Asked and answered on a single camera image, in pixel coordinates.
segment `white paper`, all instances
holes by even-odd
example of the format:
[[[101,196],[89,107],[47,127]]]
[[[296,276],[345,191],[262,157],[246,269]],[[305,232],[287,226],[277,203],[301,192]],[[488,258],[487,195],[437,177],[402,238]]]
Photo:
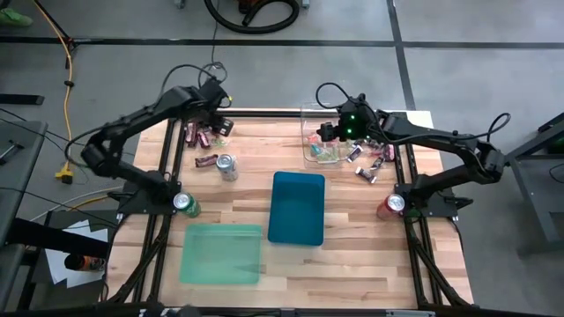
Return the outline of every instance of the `white paper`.
[[[71,225],[69,228],[64,229],[66,232],[80,234],[85,237],[108,242],[108,229],[90,232],[88,220],[78,222]],[[64,259],[69,255],[68,253],[46,249],[47,261],[49,264],[49,271],[53,283],[57,284],[64,279],[67,280],[67,288],[74,286],[91,283],[102,279],[104,272],[79,272],[64,267]]]

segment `light green tray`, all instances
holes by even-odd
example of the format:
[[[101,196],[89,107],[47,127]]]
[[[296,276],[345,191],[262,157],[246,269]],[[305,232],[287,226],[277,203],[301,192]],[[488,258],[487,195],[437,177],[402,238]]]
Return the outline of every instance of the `light green tray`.
[[[260,225],[188,225],[181,283],[258,283],[261,235]]]

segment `gray floor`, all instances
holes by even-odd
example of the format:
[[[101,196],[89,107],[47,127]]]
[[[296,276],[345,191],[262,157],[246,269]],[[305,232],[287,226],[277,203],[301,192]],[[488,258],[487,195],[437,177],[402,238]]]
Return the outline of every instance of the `gray floor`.
[[[13,6],[36,23],[25,30],[0,29],[0,34],[52,36],[30,3],[17,1]],[[44,5],[75,36],[210,39],[214,28],[198,0],[189,0],[183,11],[176,10],[172,0],[45,0]],[[396,7],[405,41],[564,41],[560,0],[396,0]],[[233,21],[241,19],[230,2],[222,3],[222,12]],[[284,14],[286,9],[273,4],[259,13],[257,24]],[[218,38],[249,37],[220,27]],[[294,26],[259,38],[392,40],[385,0],[312,0],[310,11]],[[183,46],[80,47],[74,60],[77,86],[70,99],[73,131],[153,101],[168,69],[178,63],[208,63],[211,51]],[[416,107],[430,110],[439,129],[479,133],[497,114],[510,112],[511,123],[493,136],[496,146],[509,151],[562,111],[563,50],[406,49],[405,54]],[[51,130],[64,135],[63,60],[58,45],[0,44],[0,90],[46,97],[41,107],[3,107],[28,120],[47,121]],[[374,107],[405,109],[394,48],[217,47],[216,60],[229,70],[225,88],[234,96],[234,107],[299,107],[313,101],[319,84],[336,81],[350,94],[365,92]],[[170,85],[194,83],[195,73],[186,70],[175,74]],[[334,102],[339,97],[333,92],[324,96]],[[134,151],[136,143],[130,140],[127,150]],[[62,201],[115,184],[91,175],[87,185],[62,185],[53,179],[62,162],[60,151],[45,144],[28,189]],[[445,167],[459,163],[443,155]],[[516,255],[517,247],[537,240],[540,232],[511,171],[506,169],[498,184],[469,184],[455,191],[475,200],[461,211],[460,227],[476,303],[563,315],[561,254],[530,259]],[[30,218],[48,207],[26,197],[19,215]]]

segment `butcher block tabletop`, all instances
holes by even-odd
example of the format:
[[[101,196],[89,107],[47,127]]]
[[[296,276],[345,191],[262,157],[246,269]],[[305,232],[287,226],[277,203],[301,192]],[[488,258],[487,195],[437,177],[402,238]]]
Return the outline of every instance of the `butcher block tabletop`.
[[[432,127],[427,111],[407,112],[417,125]],[[173,217],[159,301],[165,306],[296,307],[296,308],[415,308],[412,271],[403,221],[383,221],[376,207],[397,182],[393,163],[385,163],[378,180],[368,184],[354,173],[368,168],[374,157],[364,153],[353,163],[321,166],[304,159],[300,118],[233,118],[231,135],[223,148],[186,148],[180,181],[183,190],[201,204],[199,217]],[[144,131],[134,165],[158,169],[166,122]],[[176,141],[173,140],[168,171]],[[419,173],[442,171],[438,151],[414,146]],[[236,157],[239,178],[221,179],[215,166],[196,168],[194,158],[212,154]],[[325,177],[324,241],[320,247],[272,244],[267,240],[272,179],[277,171],[319,173]],[[147,216],[127,219],[115,236],[108,262],[109,294],[113,295],[136,267]],[[190,224],[252,224],[263,228],[260,279],[257,284],[183,284],[180,282],[184,233]],[[472,302],[464,255],[454,226],[429,218],[428,226],[437,266],[461,297]],[[420,263],[431,300],[428,272]],[[152,281],[147,270],[144,296]]]

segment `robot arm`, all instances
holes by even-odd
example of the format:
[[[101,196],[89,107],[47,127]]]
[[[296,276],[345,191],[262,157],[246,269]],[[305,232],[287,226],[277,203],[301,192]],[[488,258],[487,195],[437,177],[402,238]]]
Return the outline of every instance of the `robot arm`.
[[[123,162],[123,145],[128,138],[170,118],[196,120],[227,136],[234,124],[215,113],[221,101],[228,97],[219,84],[212,78],[199,89],[176,86],[163,93],[154,105],[107,123],[90,137],[80,153],[82,159],[96,175],[123,178],[150,192],[152,203],[169,203],[180,186],[171,184],[160,173],[146,172]]]
[[[442,131],[416,126],[401,114],[374,112],[362,93],[337,108],[338,125],[330,122],[321,125],[317,134],[322,141],[335,138],[371,138],[384,144],[416,144],[439,151],[456,154],[463,165],[433,176],[421,174],[410,190],[403,194],[410,203],[424,207],[436,192],[474,181],[479,184],[495,183],[503,173],[504,156],[490,143],[478,140],[478,136],[461,135],[457,131]]]

